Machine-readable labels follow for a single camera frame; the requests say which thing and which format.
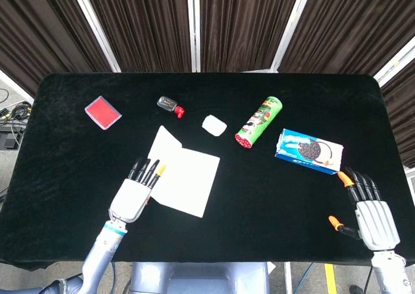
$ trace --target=brown curtain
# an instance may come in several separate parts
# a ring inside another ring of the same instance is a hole
[[[76,0],[0,0],[0,69],[31,95],[52,72],[111,71]]]
[[[375,75],[413,36],[415,0],[308,0],[278,71]]]
[[[268,69],[295,0],[200,0],[202,71]]]
[[[187,0],[91,0],[122,71],[190,71]]]
[[[403,165],[415,167],[415,60],[382,88]]]

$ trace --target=green can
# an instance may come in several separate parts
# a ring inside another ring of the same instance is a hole
[[[245,148],[251,148],[282,108],[283,104],[277,97],[267,97],[257,112],[235,134],[236,141]]]

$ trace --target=small bottle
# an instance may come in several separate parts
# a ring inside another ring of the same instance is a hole
[[[180,119],[184,115],[184,108],[177,105],[176,101],[173,101],[171,98],[166,96],[161,96],[157,101],[157,105],[163,109],[174,112],[177,114],[177,118]]]

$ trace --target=yellow floor line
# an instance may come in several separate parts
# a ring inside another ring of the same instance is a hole
[[[329,294],[337,294],[336,291],[336,280],[335,280],[335,270],[333,265],[330,263],[324,264],[324,269],[326,270],[326,281],[327,281],[327,291]]]

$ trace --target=cookie box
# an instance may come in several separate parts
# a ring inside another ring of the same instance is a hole
[[[277,143],[276,158],[316,169],[327,174],[340,171],[343,146],[293,130],[283,129]]]

